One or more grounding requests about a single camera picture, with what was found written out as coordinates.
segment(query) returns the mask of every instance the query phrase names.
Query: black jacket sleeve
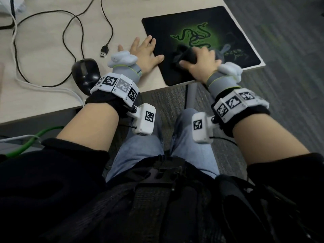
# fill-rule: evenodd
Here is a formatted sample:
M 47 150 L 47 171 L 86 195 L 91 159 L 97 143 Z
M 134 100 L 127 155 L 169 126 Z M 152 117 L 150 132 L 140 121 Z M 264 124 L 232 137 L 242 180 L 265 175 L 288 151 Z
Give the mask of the black jacket sleeve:
M 311 229 L 324 228 L 324 159 L 317 153 L 291 157 L 247 168 L 251 180 L 268 185 L 290 200 L 300 211 L 303 222 Z
M 42 144 L 42 151 L 0 163 L 2 238 L 35 237 L 105 189 L 106 151 L 55 138 Z

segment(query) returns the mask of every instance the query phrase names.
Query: black buckle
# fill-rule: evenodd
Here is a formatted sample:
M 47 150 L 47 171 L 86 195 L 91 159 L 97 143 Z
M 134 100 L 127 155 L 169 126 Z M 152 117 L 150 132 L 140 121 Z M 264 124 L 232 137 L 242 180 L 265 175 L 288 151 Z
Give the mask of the black buckle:
M 138 186 L 169 187 L 175 190 L 176 181 L 182 175 L 183 167 L 152 167 L 145 176 L 145 179 L 137 184 Z

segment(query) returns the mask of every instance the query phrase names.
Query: gray carpet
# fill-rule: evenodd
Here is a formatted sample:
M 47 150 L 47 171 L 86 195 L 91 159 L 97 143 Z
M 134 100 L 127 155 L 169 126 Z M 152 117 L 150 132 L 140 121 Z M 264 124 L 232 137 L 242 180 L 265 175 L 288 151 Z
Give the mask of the gray carpet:
M 324 154 L 324 0 L 224 1 L 267 65 L 244 73 L 241 86 L 267 99 L 272 117 L 310 151 Z M 146 92 L 142 100 L 159 109 L 168 150 L 173 124 L 184 106 L 184 87 Z M 202 86 L 196 109 L 211 114 Z M 112 156 L 125 131 L 119 128 Z M 224 136 L 220 130 L 215 135 Z M 214 140 L 212 147 L 221 173 L 246 177 L 236 146 Z

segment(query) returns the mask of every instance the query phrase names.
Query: usb connector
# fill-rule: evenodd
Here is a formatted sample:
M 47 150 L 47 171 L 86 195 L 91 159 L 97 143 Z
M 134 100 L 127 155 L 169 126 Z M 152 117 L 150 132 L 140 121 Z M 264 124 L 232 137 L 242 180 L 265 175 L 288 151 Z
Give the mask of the usb connector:
M 108 52 L 109 52 L 108 45 L 103 46 L 100 50 L 100 57 L 105 58 Z

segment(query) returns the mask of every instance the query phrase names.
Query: gray sleeve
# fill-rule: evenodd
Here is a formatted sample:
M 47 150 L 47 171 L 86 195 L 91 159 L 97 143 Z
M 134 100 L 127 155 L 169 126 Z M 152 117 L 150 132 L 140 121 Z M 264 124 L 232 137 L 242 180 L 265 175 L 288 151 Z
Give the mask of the gray sleeve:
M 115 66 L 112 69 L 112 72 L 116 74 L 123 74 L 124 76 L 131 79 L 135 84 L 137 84 L 138 81 L 140 81 L 140 77 L 142 75 L 142 71 L 137 64 L 131 66 L 126 66 L 126 65 Z
M 228 88 L 239 87 L 234 77 L 218 71 L 208 78 L 206 86 L 213 99 L 215 99 L 219 93 Z

